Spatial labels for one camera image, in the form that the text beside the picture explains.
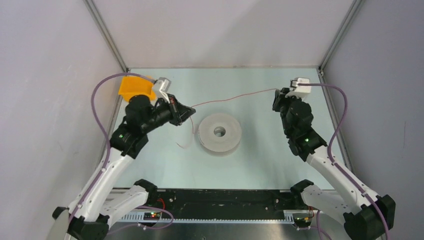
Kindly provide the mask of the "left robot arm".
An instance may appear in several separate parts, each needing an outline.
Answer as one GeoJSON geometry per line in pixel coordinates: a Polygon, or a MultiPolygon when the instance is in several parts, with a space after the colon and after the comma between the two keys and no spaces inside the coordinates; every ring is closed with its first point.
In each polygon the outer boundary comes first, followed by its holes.
{"type": "Polygon", "coordinates": [[[182,125],[196,110],[178,102],[168,94],[152,104],[146,95],[132,97],[125,107],[125,116],[106,146],[104,158],[74,202],[57,207],[52,217],[66,214],[67,225],[62,240],[103,240],[110,228],[123,216],[141,206],[153,208],[158,202],[158,187],[145,179],[106,202],[121,174],[137,158],[148,143],[148,133],[170,123],[182,125]]]}

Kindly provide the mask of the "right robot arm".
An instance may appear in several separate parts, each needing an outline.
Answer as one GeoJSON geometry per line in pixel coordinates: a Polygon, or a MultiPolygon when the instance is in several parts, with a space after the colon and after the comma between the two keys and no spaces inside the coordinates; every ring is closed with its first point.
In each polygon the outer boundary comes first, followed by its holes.
{"type": "Polygon", "coordinates": [[[302,97],[290,88],[276,90],[272,110],[280,114],[293,155],[317,170],[337,195],[305,179],[290,189],[291,204],[297,209],[310,206],[324,212],[341,224],[352,240],[376,240],[394,226],[395,201],[388,194],[379,195],[336,160],[329,144],[312,127],[312,109],[302,97]]]}

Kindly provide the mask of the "white perforated cable spool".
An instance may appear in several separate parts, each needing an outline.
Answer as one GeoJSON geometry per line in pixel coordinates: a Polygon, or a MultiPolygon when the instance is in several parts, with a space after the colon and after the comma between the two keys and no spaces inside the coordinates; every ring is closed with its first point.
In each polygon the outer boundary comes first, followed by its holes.
{"type": "Polygon", "coordinates": [[[225,157],[238,149],[242,138],[242,128],[233,116],[226,113],[214,113],[200,122],[197,136],[201,147],[208,154],[225,157]]]}

